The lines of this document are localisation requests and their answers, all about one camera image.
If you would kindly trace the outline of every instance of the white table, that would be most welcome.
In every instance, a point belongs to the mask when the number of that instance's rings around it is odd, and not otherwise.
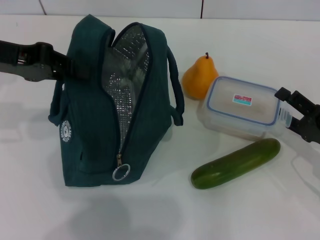
[[[0,39],[47,42],[65,54],[81,19],[1,15]],[[320,22],[100,19],[117,33],[136,21],[161,29],[180,72],[209,52],[222,75],[320,103]],[[139,181],[65,187],[59,130],[47,120],[54,84],[0,74],[1,240],[320,239],[320,146],[287,131],[276,160],[197,190],[195,168],[250,142],[204,128],[188,98],[184,126],[168,131]]]

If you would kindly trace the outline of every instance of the cucumber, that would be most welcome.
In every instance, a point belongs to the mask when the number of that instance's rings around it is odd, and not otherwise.
[[[191,183],[196,189],[219,186],[267,163],[279,151],[280,142],[274,138],[256,141],[198,167],[191,175]]]

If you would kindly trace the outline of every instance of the lunch bag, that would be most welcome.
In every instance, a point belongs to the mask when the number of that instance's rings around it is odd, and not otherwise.
[[[48,119],[59,126],[66,186],[138,180],[171,117],[183,125],[184,97],[164,33],[134,22],[114,37],[111,27],[85,17],[67,56],[89,66],[90,78],[64,76],[55,84]],[[176,107],[169,100],[168,66]]]

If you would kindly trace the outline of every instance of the container label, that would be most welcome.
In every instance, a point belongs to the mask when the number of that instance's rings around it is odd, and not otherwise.
[[[235,94],[233,96],[232,102],[238,103],[238,104],[247,105],[247,106],[251,106],[252,105],[252,97]]]

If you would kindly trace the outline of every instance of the zipper pull ring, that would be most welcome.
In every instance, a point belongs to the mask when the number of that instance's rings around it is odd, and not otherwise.
[[[117,155],[116,155],[116,162],[117,162],[117,168],[113,171],[113,173],[112,173],[112,179],[114,180],[114,181],[121,181],[121,180],[123,180],[126,176],[128,176],[128,174],[130,173],[130,170],[131,170],[131,167],[130,167],[130,165],[129,164],[122,164],[122,155],[121,155],[121,153],[119,152]],[[124,168],[124,167],[127,167],[127,170],[126,170],[126,172],[125,172],[125,174],[122,176],[122,177],[120,177],[120,178],[116,178],[116,174],[117,174],[117,171],[119,170],[119,169],[121,169],[121,168]]]

